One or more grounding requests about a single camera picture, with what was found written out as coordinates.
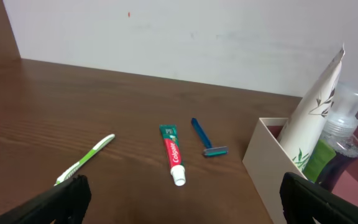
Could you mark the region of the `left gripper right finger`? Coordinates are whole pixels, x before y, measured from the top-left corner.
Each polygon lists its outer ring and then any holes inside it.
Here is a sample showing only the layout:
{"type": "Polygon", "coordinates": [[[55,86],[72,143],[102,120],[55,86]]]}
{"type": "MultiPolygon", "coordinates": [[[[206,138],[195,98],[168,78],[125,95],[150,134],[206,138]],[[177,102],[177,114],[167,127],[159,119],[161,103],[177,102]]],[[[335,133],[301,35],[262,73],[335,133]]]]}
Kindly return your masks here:
{"type": "Polygon", "coordinates": [[[280,186],[283,215],[288,224],[358,224],[358,207],[293,172],[280,186]]]}

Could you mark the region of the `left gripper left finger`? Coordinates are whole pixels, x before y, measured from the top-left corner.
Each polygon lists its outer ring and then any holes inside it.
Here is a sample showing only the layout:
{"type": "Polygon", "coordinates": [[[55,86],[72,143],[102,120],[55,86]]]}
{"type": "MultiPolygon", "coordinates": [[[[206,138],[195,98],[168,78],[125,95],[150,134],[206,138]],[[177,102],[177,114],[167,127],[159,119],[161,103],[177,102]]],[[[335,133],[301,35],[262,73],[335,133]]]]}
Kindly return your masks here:
{"type": "Polygon", "coordinates": [[[90,201],[88,178],[78,175],[3,213],[0,223],[81,224],[90,201]]]}

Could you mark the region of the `white Pantene tube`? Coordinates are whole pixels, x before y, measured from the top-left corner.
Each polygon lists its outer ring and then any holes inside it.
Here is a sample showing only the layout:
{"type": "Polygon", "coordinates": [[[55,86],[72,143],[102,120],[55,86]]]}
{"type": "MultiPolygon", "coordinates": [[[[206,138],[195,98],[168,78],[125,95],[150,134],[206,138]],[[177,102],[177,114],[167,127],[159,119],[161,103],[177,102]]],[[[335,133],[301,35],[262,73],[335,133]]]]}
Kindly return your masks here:
{"type": "Polygon", "coordinates": [[[334,104],[344,55],[342,47],[301,99],[278,135],[277,141],[300,171],[306,167],[334,104]]]}

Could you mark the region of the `clear pump soap bottle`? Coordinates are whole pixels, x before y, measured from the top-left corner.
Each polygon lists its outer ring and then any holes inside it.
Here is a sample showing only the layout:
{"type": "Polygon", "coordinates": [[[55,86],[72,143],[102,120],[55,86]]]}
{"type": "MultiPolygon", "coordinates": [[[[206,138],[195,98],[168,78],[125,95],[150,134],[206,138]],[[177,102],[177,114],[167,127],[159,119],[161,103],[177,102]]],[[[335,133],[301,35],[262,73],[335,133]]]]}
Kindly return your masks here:
{"type": "Polygon", "coordinates": [[[304,176],[332,191],[345,169],[358,158],[358,87],[339,82],[326,124],[303,169],[304,176]]]}

